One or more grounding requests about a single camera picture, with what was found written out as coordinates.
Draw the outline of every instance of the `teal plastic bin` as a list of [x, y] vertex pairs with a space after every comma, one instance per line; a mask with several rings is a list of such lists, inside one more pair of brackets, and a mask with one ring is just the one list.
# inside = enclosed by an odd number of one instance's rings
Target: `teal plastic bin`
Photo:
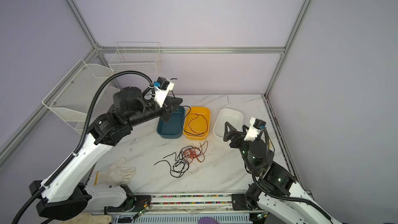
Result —
[[181, 122], [185, 116], [185, 109], [181, 106], [172, 112], [169, 122], [165, 123], [159, 118], [157, 132], [162, 138], [179, 138], [182, 135]]

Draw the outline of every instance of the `yellow plastic bin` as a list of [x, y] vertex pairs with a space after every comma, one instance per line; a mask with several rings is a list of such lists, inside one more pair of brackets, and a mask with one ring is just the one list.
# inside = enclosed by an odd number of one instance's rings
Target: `yellow plastic bin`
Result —
[[210, 130], [210, 110], [207, 107], [191, 107], [187, 114], [184, 135], [190, 140], [205, 140]]

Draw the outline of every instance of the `white plastic bin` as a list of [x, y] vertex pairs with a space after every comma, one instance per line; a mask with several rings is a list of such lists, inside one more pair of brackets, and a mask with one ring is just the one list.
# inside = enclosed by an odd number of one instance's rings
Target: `white plastic bin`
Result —
[[243, 123], [243, 114], [230, 108], [221, 109], [220, 113], [218, 114], [216, 124], [213, 128], [215, 137], [221, 139], [224, 137], [225, 122], [230, 123], [233, 127], [240, 131]]

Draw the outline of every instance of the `purple object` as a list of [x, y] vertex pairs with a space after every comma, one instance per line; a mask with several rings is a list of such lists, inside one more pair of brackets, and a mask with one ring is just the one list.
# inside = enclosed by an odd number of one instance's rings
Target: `purple object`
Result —
[[198, 224], [218, 224], [218, 222], [210, 217], [203, 217], [199, 219]]

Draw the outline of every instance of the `plastic bin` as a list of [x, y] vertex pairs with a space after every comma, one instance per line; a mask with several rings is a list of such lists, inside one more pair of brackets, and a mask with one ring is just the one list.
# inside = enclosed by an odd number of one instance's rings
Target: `plastic bin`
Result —
[[210, 129], [210, 110], [207, 107], [191, 107], [185, 118], [184, 135], [190, 140], [205, 140]]
[[162, 138], [179, 138], [182, 135], [181, 122], [185, 116], [185, 109], [181, 106], [177, 107], [169, 122], [165, 123], [162, 118], [159, 118], [157, 132]]
[[238, 131], [241, 131], [243, 114], [230, 108], [221, 109], [213, 128], [213, 133], [217, 138], [224, 138], [225, 122], [229, 122]]

